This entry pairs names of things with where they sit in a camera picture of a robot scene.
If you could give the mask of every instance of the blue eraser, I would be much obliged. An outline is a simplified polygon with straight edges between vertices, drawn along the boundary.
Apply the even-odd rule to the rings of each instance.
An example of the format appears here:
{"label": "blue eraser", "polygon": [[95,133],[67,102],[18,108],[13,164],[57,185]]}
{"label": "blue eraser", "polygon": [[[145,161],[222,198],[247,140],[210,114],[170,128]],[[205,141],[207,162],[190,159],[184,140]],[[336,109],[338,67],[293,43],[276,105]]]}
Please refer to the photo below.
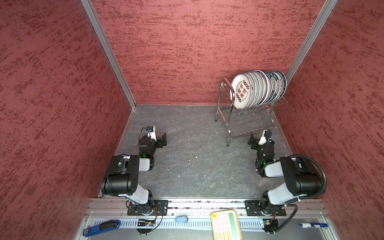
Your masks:
{"label": "blue eraser", "polygon": [[186,222],[188,222],[188,217],[187,216],[178,216],[178,217],[176,217],[176,222],[186,223]]}

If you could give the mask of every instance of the blue marker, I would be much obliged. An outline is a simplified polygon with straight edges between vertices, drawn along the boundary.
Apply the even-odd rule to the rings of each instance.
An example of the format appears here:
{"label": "blue marker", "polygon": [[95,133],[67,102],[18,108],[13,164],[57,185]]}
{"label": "blue marker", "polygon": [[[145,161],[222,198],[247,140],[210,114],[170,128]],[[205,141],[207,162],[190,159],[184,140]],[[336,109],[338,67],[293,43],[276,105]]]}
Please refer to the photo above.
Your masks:
{"label": "blue marker", "polygon": [[326,223],[300,223],[301,228],[327,228],[328,224]]}
{"label": "blue marker", "polygon": [[94,235],[98,235],[104,232],[109,232],[115,229],[118,229],[121,225],[121,222],[119,220],[111,220],[108,222],[103,222],[99,225],[84,229],[83,236],[84,237],[90,237]]}

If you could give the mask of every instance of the metal dish rack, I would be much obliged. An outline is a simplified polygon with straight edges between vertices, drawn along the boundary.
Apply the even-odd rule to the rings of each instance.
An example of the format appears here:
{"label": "metal dish rack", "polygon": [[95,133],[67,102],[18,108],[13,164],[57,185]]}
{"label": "metal dish rack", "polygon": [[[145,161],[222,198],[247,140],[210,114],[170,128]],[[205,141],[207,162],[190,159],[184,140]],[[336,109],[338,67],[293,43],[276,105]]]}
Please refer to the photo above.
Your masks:
{"label": "metal dish rack", "polygon": [[[266,104],[252,107],[252,108],[237,109],[234,105],[235,90],[233,89],[229,81],[226,78],[224,78],[220,84],[215,121],[217,121],[218,116],[220,115],[222,118],[221,121],[224,125],[224,128],[227,131],[227,135],[228,135],[227,146],[229,146],[229,143],[231,142],[232,139],[238,139],[241,137],[250,136],[251,134],[262,132],[265,129],[265,127],[262,127],[261,125],[259,125],[259,123],[262,120],[266,124],[266,128],[271,129],[273,127],[273,119],[269,115],[273,111],[273,108],[275,106],[282,105],[287,102],[288,101],[284,97],[282,97],[276,102],[266,103]],[[226,108],[228,109],[227,115],[223,113],[223,111]],[[260,114],[256,113],[257,111],[260,111],[260,110],[266,110],[266,113],[268,114],[267,119],[271,121],[270,124],[267,122],[265,118],[264,119],[262,118],[262,112],[261,113],[259,112]],[[236,134],[234,134],[234,131],[232,131],[231,127],[229,126],[230,120],[232,120],[231,125],[244,126],[247,124],[249,125],[253,124],[253,126],[251,127],[251,129],[248,128],[245,131],[244,130],[237,131]]]}

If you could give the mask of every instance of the gray marble floor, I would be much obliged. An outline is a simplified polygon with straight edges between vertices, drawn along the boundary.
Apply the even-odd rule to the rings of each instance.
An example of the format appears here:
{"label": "gray marble floor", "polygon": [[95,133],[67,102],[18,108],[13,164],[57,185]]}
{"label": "gray marble floor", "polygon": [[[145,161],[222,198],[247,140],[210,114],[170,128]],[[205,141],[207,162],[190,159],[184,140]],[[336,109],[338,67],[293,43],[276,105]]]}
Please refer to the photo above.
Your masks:
{"label": "gray marble floor", "polygon": [[[142,127],[154,125],[158,136],[167,133],[168,145],[156,150],[152,171],[139,173],[139,184],[155,198],[259,198],[283,183],[282,178],[256,173],[256,151],[247,144],[248,137],[226,145],[227,134],[221,122],[214,121],[215,113],[212,106],[139,105],[118,153],[139,153]],[[276,159],[289,154],[281,138],[274,127]]]}

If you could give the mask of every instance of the dish rack handle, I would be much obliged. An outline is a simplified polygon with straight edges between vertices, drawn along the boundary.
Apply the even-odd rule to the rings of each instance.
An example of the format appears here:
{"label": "dish rack handle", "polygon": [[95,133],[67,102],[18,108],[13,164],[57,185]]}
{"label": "dish rack handle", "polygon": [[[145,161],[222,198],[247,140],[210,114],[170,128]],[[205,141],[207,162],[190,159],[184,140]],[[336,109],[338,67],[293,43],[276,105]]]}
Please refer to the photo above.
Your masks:
{"label": "dish rack handle", "polygon": [[223,90],[224,90],[224,85],[226,85],[230,89],[232,106],[235,106],[235,90],[233,89],[232,84],[229,83],[228,79],[224,78],[221,81],[221,87]]}

